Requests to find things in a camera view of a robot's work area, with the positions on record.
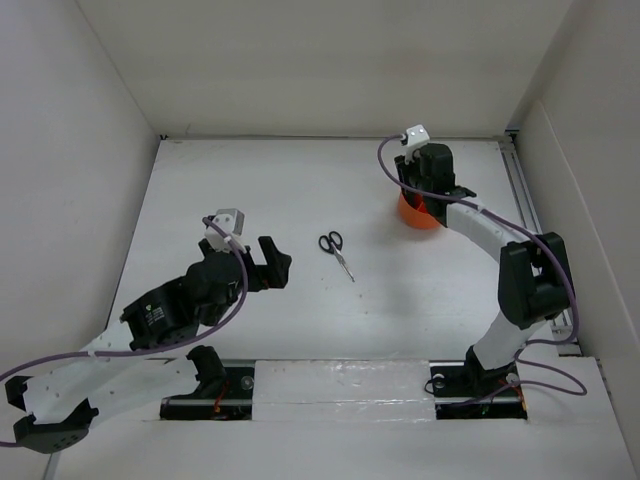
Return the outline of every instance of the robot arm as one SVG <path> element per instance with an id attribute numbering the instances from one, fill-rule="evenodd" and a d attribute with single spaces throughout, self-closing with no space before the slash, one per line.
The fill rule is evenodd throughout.
<path id="1" fill-rule="evenodd" d="M 525 342 L 546 320 L 565 310 L 569 299 L 561 279 L 538 247 L 522 233 L 483 215 L 476 194 L 456 185 L 453 154 L 448 146 L 431 143 L 421 125 L 407 130 L 403 144 L 405 155 L 395 159 L 402 183 L 436 196 L 469 199 L 480 208 L 403 190 L 407 202 L 414 208 L 424 206 L 440 224 L 467 237 L 500 265 L 500 311 L 487 333 L 469 348 L 464 378 L 459 379 L 466 384 L 469 396 L 485 395 L 496 389 L 497 380 L 515 369 L 515 357 Z M 555 233 L 536 236 L 571 279 L 562 238 Z"/>
<path id="2" fill-rule="evenodd" d="M 7 399 L 27 413 L 14 425 L 16 443 L 54 453 L 79 442 L 106 419 L 151 401 L 180 394 L 215 397 L 227 373 L 213 347 L 194 344 L 186 356 L 171 359 L 148 355 L 193 340 L 200 325 L 221 326 L 222 316 L 242 292 L 242 266 L 227 242 L 231 238 L 243 245 L 243 220 L 238 210 L 208 217 L 225 238 L 208 227 L 199 243 L 204 259 L 127 306 L 120 322 L 83 349 L 89 352 L 86 358 L 37 377 L 11 378 L 5 386 Z M 248 291 L 284 288 L 291 257 L 279 252 L 271 237 L 258 241 L 266 265 L 254 263 L 249 247 L 241 250 Z M 105 351 L 114 356 L 93 353 Z"/>

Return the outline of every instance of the scissor handle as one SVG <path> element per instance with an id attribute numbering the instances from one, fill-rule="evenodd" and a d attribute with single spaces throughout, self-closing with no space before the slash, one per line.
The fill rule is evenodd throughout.
<path id="1" fill-rule="evenodd" d="M 323 252 L 327 253 L 333 253 L 334 247 L 338 250 L 342 250 L 342 235 L 335 230 L 332 230 L 328 235 L 320 235 L 318 245 Z"/>

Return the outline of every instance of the orange object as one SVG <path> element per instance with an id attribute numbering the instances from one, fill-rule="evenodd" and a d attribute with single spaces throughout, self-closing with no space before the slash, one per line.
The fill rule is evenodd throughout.
<path id="1" fill-rule="evenodd" d="M 420 205 L 418 208 L 413 208 L 404 198 L 402 192 L 400 192 L 400 197 L 398 198 L 398 213 L 400 214 L 400 217 L 402 217 L 407 225 L 413 228 L 419 228 L 422 230 L 438 228 L 440 223 L 427 213 L 427 209 L 424 206 L 422 198 L 419 198 L 419 200 Z"/>

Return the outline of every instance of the white table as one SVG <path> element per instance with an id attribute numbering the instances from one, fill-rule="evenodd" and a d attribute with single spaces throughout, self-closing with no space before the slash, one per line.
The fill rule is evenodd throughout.
<path id="1" fill-rule="evenodd" d="M 520 221 L 498 144 L 446 143 L 459 183 Z M 553 348 L 527 352 L 590 388 L 585 398 L 527 389 L 527 422 L 435 421 L 433 401 L 420 390 L 424 360 L 463 358 L 484 334 L 498 309 L 498 269 L 456 233 L 415 231 L 397 218 L 398 189 L 380 171 L 376 146 L 162 143 L 110 322 L 201 258 L 202 216 L 241 209 L 243 237 L 256 260 L 259 235 L 273 236 L 293 257 L 284 290 L 250 294 L 239 316 L 207 340 L 223 358 L 267 360 L 257 365 L 254 420 L 160 422 L 151 405 L 101 425 L 65 451 L 57 480 L 635 478 L 592 359 L 559 358 Z M 391 161 L 399 152 L 391 147 L 386 156 Z M 344 237 L 354 284 L 317 247 L 329 230 Z M 326 361 L 278 362 L 292 359 Z M 349 365 L 337 359 L 381 363 L 361 364 L 373 372 L 363 389 L 336 376 Z M 380 386 L 399 385 L 398 372 L 405 372 L 407 397 L 394 404 L 393 389 Z M 521 374 L 566 385 L 536 369 L 523 367 Z"/>
<path id="2" fill-rule="evenodd" d="M 163 142 L 110 322 L 201 259 L 204 215 L 237 207 L 257 259 L 257 237 L 271 235 L 293 264 L 287 288 L 251 294 L 210 337 L 221 357 L 462 358 L 498 311 L 497 265 L 455 232 L 416 231 L 397 218 L 399 189 L 377 164 L 377 143 Z M 518 220 L 497 143 L 448 143 L 459 181 Z M 355 283 L 318 248 L 329 230 L 344 237 Z"/>

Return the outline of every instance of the scissors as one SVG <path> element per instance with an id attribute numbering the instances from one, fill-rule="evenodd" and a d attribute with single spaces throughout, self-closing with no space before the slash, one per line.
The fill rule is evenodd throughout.
<path id="1" fill-rule="evenodd" d="M 322 250 L 323 252 L 334 255 L 336 257 L 336 260 L 338 260 L 340 266 L 344 269 L 345 272 L 347 272 L 349 278 L 351 278 L 351 281 L 356 281 L 356 279 L 353 277 L 353 273 L 351 273 L 351 270 L 349 270 L 349 265 L 347 265 L 347 262 L 342 256 L 341 250 L 342 245 L 344 245 L 342 241 L 342 235 L 340 235 L 335 230 L 332 230 L 327 235 L 320 235 L 320 238 L 318 239 L 318 245 L 320 245 L 320 250 Z"/>

